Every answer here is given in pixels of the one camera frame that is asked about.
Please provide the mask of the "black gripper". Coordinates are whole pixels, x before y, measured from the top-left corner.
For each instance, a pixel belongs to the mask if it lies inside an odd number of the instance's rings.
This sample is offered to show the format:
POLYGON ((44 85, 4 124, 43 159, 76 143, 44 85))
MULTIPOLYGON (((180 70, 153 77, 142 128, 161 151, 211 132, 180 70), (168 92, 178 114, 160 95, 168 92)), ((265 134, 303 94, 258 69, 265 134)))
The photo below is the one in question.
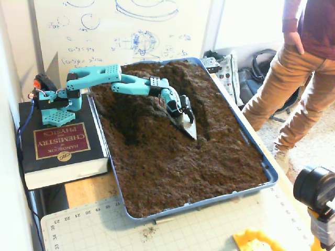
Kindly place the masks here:
POLYGON ((172 123, 177 126, 182 132, 197 140, 196 122, 191 108, 191 103, 186 95, 180 96, 182 113, 179 117, 170 117, 172 123))

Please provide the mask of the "bare person hand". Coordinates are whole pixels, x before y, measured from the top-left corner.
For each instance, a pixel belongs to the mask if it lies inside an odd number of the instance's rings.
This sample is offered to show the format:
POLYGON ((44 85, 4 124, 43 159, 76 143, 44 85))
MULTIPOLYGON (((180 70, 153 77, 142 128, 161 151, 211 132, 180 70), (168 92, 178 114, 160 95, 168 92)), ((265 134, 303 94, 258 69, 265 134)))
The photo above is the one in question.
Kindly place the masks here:
POLYGON ((285 47, 295 47, 297 51, 303 55, 305 53, 300 35, 298 32, 284 32, 284 46, 285 47))

